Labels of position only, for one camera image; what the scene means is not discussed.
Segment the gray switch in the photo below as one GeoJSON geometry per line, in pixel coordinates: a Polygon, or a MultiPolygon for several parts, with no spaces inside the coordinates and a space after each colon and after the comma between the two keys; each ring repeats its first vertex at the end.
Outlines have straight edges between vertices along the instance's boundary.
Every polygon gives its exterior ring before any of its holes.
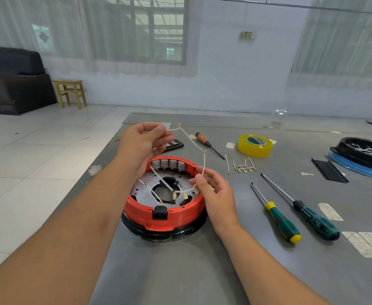
{"type": "Polygon", "coordinates": [[[177,160],[171,159],[171,160],[169,161],[169,167],[170,167],[171,169],[176,169],[176,168],[177,168],[177,160]]]}
{"type": "Polygon", "coordinates": [[[185,171],[186,164],[182,161],[178,161],[177,162],[177,168],[178,168],[179,171],[185,171]]]}
{"type": "Polygon", "coordinates": [[[158,170],[160,168],[160,160],[155,160],[152,162],[152,168],[158,170]]]}
{"type": "Polygon", "coordinates": [[[169,161],[167,159],[161,159],[161,168],[169,168],[169,161]]]}

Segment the curtain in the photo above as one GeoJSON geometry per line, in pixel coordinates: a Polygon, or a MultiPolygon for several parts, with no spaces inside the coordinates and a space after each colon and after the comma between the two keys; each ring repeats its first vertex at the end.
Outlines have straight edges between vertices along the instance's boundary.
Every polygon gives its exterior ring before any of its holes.
{"type": "Polygon", "coordinates": [[[54,70],[193,76],[188,10],[188,0],[0,0],[0,46],[38,51],[54,70]]]}
{"type": "MultiPolygon", "coordinates": [[[[317,0],[316,6],[372,11],[372,0],[317,0]]],[[[372,81],[372,15],[310,10],[293,73],[372,81]]]]}

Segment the tape roll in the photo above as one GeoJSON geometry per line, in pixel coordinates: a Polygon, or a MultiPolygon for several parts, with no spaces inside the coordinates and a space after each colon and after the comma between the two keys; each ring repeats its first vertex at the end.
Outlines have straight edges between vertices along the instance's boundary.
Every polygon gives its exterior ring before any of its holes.
{"type": "Polygon", "coordinates": [[[238,149],[248,156],[267,157],[272,147],[273,143],[265,137],[250,134],[239,137],[238,149]]]}

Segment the blue ring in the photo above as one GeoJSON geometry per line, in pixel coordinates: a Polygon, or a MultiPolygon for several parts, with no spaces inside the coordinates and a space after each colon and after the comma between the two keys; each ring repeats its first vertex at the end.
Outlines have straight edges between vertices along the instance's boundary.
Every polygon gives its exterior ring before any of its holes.
{"type": "Polygon", "coordinates": [[[343,158],[341,155],[338,155],[338,154],[333,153],[333,152],[329,152],[329,156],[336,163],[340,164],[341,166],[344,166],[347,169],[350,169],[352,171],[358,172],[360,174],[363,174],[365,176],[368,176],[368,177],[372,178],[372,169],[371,168],[367,168],[367,167],[361,166],[359,164],[353,163],[353,162],[349,161],[348,159],[343,158]]]}

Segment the wall socket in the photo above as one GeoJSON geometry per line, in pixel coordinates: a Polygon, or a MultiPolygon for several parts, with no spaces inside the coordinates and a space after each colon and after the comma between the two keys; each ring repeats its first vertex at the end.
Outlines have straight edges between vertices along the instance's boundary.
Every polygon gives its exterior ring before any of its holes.
{"type": "Polygon", "coordinates": [[[254,32],[241,32],[239,34],[239,39],[244,39],[244,40],[254,40],[254,32]]]}

